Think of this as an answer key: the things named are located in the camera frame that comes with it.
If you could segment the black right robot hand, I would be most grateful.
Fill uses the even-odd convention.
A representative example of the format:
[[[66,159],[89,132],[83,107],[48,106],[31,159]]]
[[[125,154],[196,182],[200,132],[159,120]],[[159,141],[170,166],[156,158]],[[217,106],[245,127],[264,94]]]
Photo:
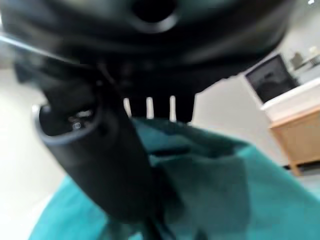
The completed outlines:
[[[292,0],[3,0],[0,40],[23,84],[47,102],[32,111],[57,162],[108,216],[107,237],[175,240],[183,212],[165,169],[151,162],[137,116],[146,99],[191,120],[194,99],[274,50]]]

